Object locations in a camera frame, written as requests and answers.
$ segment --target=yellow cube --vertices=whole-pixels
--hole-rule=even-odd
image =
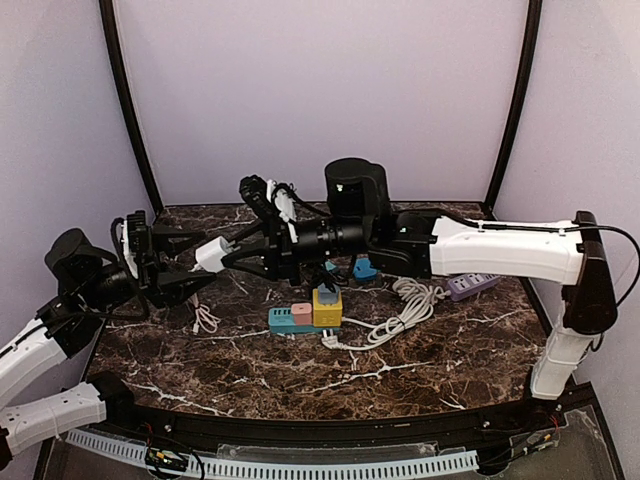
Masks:
[[[313,289],[313,326],[319,328],[339,327],[342,324],[342,292],[338,292],[338,303],[323,305],[318,300],[318,289]]]

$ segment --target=pink block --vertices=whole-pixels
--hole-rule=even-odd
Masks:
[[[310,303],[294,303],[291,313],[296,325],[313,325],[313,306]]]

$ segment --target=gray floor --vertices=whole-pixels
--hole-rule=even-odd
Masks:
[[[592,408],[586,407],[567,412],[566,419],[568,425],[562,429],[557,447],[520,458],[493,477],[469,472],[438,478],[620,480],[616,479],[611,467],[606,444]],[[44,476],[46,480],[149,480],[150,478],[149,472],[144,469],[102,457],[65,444],[63,441],[55,442]]]

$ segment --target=white perforated strip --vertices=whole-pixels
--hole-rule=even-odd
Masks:
[[[142,442],[119,440],[84,430],[72,430],[67,437],[67,443],[129,465],[146,468],[144,463],[146,446]],[[478,469],[475,451],[394,462],[340,465],[254,463],[222,460],[204,454],[200,457],[204,463],[205,478],[224,480],[409,480]],[[200,477],[200,469],[193,457],[189,461],[188,470],[183,475]]]

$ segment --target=white cable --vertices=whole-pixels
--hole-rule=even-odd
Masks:
[[[196,313],[196,321],[193,324],[193,333],[197,335],[200,328],[207,333],[216,333],[218,331],[218,322],[220,319],[211,313],[211,310],[207,305],[200,303],[197,293],[194,293],[189,297],[189,303],[193,305]]]
[[[367,345],[356,347],[345,345],[338,341],[335,335],[323,335],[322,344],[330,349],[364,351],[379,347],[388,342],[396,335],[409,330],[421,322],[428,320],[433,315],[433,307],[438,300],[449,295],[442,287],[426,286],[418,283],[413,278],[399,278],[391,287],[393,291],[400,295],[400,298],[407,302],[407,305],[398,316],[389,318],[379,325],[371,325],[360,320],[344,317],[343,322],[354,323],[370,329],[367,335]]]

